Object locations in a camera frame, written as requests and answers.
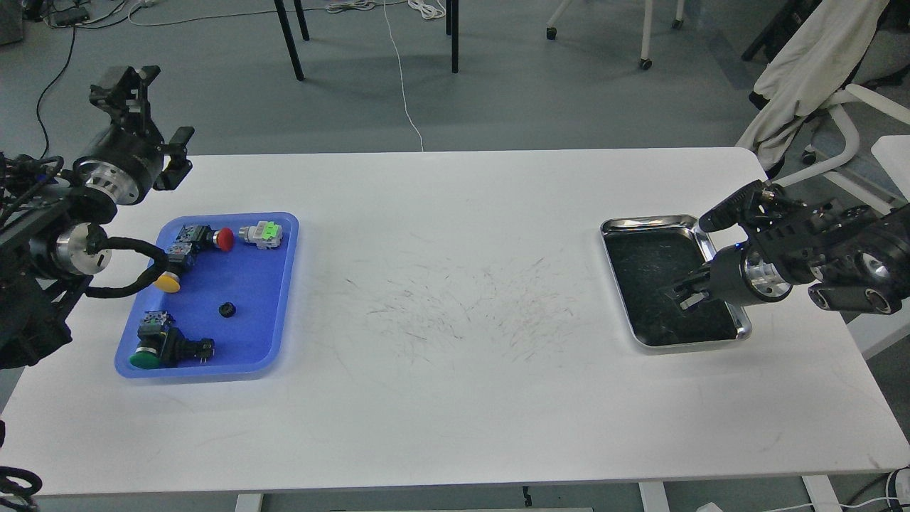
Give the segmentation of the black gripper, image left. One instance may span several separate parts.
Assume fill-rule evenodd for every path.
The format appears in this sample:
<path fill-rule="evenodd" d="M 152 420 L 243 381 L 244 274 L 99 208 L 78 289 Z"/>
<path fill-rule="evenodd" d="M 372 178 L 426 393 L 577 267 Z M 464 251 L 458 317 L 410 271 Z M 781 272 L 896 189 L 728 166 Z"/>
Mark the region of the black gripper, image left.
<path fill-rule="evenodd" d="M 105 192 L 117 205 L 138 204 L 152 189 L 175 191 L 193 168 L 186 146 L 195 127 L 179 127 L 168 143 L 150 136 L 149 86 L 160 72 L 158 65 L 111 67 L 99 85 L 89 87 L 89 103 L 107 113 L 113 127 L 101 133 L 73 171 L 78 181 Z"/>

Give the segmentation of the black robot arm, image right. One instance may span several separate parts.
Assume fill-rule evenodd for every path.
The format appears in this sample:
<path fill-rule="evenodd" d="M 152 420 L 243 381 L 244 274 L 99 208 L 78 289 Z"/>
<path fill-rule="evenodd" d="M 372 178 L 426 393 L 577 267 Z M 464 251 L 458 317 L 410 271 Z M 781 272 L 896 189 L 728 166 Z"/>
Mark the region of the black robot arm, image right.
<path fill-rule="evenodd" d="M 738 225 L 746 240 L 724 247 L 663 293 L 683 311 L 703 302 L 775 304 L 797 285 L 826 311 L 891 315 L 908 299 L 908 207 L 880 216 L 837 200 L 809 204 L 754 181 L 699 217 L 715 233 Z"/>

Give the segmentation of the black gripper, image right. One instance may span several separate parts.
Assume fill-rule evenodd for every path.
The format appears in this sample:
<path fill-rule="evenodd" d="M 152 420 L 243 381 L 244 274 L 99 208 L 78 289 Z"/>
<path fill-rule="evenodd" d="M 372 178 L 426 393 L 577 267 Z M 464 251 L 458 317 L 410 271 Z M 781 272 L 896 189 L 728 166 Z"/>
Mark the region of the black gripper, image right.
<path fill-rule="evenodd" d="M 677 298 L 679 309 L 691 312 L 718 299 L 731 305 L 775 304 L 793 289 L 773 263 L 745 244 L 720 250 L 708 267 L 709 271 L 693 271 L 674 279 L 658 292 Z"/>

